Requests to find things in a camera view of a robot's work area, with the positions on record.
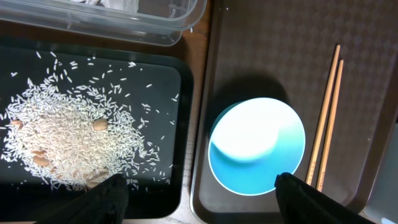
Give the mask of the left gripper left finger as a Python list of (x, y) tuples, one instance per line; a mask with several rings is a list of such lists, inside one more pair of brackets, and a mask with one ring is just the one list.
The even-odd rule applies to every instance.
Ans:
[(126, 179), (115, 174), (36, 224), (121, 224), (128, 202)]

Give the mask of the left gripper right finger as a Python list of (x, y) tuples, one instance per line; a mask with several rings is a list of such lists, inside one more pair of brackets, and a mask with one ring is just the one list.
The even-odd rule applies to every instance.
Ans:
[(372, 224), (290, 173), (278, 175), (274, 186), (285, 224)]

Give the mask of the light blue bowl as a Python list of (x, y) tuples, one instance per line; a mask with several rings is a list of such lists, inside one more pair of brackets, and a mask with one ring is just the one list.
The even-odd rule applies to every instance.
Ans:
[(295, 110), (274, 98), (253, 98), (217, 116), (210, 131), (208, 162), (226, 190), (258, 196), (275, 189), (279, 174), (294, 174), (304, 152), (305, 130)]

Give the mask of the rice grains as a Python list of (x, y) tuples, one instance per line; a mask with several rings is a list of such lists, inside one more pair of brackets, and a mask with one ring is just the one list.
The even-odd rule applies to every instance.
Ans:
[(1, 49), (1, 182), (86, 190), (123, 174), (132, 190), (170, 185), (176, 68)]

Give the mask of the wooden chopstick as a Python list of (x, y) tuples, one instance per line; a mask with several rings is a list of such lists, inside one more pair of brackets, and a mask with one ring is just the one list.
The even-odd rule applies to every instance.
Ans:
[(325, 127), (325, 122), (326, 122), (326, 116), (327, 116), (328, 107), (330, 104), (331, 92), (332, 92), (333, 84), (334, 84), (334, 80), (335, 80), (336, 69), (337, 69), (337, 65), (338, 65), (338, 58), (339, 58), (339, 54), (340, 54), (340, 48), (341, 48), (341, 46), (339, 44), (337, 44), (335, 47), (334, 54), (333, 54), (333, 60), (331, 62), (328, 81), (327, 81), (326, 89), (325, 89), (325, 95), (323, 97), (321, 112), (320, 112), (320, 116), (318, 119), (317, 131), (316, 131), (316, 135), (315, 135), (315, 139), (314, 139), (314, 143), (313, 143), (313, 147), (312, 147), (310, 163), (308, 166), (308, 171), (307, 171), (307, 175), (306, 175), (306, 179), (305, 179), (305, 182), (308, 185), (312, 184), (312, 180), (313, 180), (313, 176), (314, 176), (314, 172), (315, 172), (317, 157), (318, 157), (318, 153), (319, 153), (319, 149), (320, 149), (320, 143), (322, 140), (323, 130)]
[(326, 174), (326, 167), (327, 167), (328, 156), (329, 156), (329, 151), (330, 151), (330, 144), (331, 144), (331, 139), (332, 139), (332, 135), (333, 135), (333, 128), (335, 125), (336, 109), (337, 109), (338, 98), (339, 98), (339, 94), (340, 94), (341, 78), (342, 78), (342, 74), (343, 74), (343, 65), (344, 65), (344, 60), (340, 60), (340, 62), (338, 64), (335, 86), (333, 89), (333, 96), (331, 99), (331, 107), (330, 107), (330, 112), (329, 112), (329, 117), (328, 117), (328, 125), (326, 127), (323, 152), (322, 152), (322, 157), (321, 157), (321, 161), (320, 161), (320, 171), (318, 173), (318, 179), (317, 179), (316, 189), (319, 192), (322, 191), (325, 174)]

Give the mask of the white tissue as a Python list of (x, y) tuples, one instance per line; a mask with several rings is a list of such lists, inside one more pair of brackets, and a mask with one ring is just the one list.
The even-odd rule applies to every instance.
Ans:
[(137, 12), (139, 9), (138, 0), (71, 0), (73, 2), (85, 3), (93, 6), (103, 6), (110, 9), (127, 12)]

